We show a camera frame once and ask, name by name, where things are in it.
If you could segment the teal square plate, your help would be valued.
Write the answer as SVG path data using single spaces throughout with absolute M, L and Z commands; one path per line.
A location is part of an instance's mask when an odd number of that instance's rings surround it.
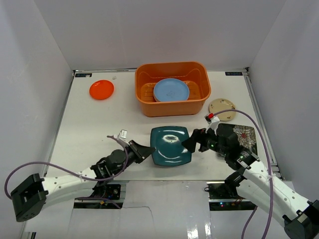
M 152 159 L 156 166 L 178 167 L 191 162 L 191 153 L 182 146 L 189 138 L 183 126 L 160 126 L 151 130 L 150 145 L 155 148 Z

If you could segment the black floral square plate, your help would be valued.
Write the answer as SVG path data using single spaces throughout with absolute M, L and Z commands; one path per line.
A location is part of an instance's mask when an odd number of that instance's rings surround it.
M 249 149 L 254 154 L 258 154 L 255 129 L 251 126 L 220 123 L 217 128 L 219 134 L 222 130 L 233 131 L 237 134 L 241 146 Z

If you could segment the blue round plate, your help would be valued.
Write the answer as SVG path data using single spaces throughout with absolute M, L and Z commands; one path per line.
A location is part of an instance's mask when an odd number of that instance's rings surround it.
M 157 102 L 187 101 L 189 88 L 179 79 L 166 78 L 155 84 L 153 95 Z

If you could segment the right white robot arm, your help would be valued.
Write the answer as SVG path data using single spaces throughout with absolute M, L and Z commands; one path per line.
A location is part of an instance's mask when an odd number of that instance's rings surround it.
M 290 188 L 227 129 L 195 129 L 182 145 L 191 153 L 213 150 L 234 172 L 225 179 L 226 195 L 239 196 L 268 212 L 291 239 L 313 239 L 319 234 L 319 202 L 310 201 Z

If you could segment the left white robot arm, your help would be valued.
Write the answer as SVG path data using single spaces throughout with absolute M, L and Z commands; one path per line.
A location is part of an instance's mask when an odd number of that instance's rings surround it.
M 10 193 L 15 219 L 25 222 L 36 217 L 43 209 L 72 199 L 99 199 L 105 194 L 105 185 L 121 174 L 132 163 L 140 164 L 155 148 L 143 146 L 131 140 L 96 164 L 64 176 L 41 177 L 29 175 Z

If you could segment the orange plastic bin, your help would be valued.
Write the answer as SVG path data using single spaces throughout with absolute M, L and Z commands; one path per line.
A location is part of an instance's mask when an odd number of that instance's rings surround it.
M 186 101 L 157 102 L 154 87 L 160 80 L 175 78 L 185 82 L 190 90 Z M 205 66 L 199 62 L 153 63 L 135 71 L 135 95 L 142 113 L 148 117 L 195 115 L 211 94 Z

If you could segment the beige floral round plate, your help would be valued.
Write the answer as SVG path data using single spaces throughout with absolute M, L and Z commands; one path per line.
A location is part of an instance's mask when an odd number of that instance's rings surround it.
M 209 104 L 208 109 L 210 113 L 215 114 L 217 112 L 224 111 L 224 110 L 235 110 L 236 107 L 231 101 L 227 99 L 214 99 Z M 218 118 L 220 119 L 220 121 L 230 121 L 230 120 L 233 120 L 235 116 L 236 116 L 236 112 L 229 111 L 225 113 L 220 113 L 218 115 Z

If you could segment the orange round plate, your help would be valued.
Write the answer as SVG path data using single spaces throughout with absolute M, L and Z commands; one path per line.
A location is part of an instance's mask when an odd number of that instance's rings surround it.
M 105 100 L 113 94 L 114 90 L 115 87 L 112 82 L 99 80 L 91 85 L 89 94 L 95 100 Z

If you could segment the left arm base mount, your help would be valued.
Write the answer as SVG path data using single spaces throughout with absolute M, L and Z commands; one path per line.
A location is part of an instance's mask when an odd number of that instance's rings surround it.
M 74 209 L 121 209 L 125 198 L 126 186 L 107 184 L 95 188 L 89 199 L 75 200 Z

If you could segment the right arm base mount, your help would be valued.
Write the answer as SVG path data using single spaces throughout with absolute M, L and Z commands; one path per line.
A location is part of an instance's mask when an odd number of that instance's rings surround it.
M 255 204 L 240 197 L 236 189 L 230 189 L 223 181 L 207 182 L 204 191 L 208 193 L 210 211 L 249 211 Z

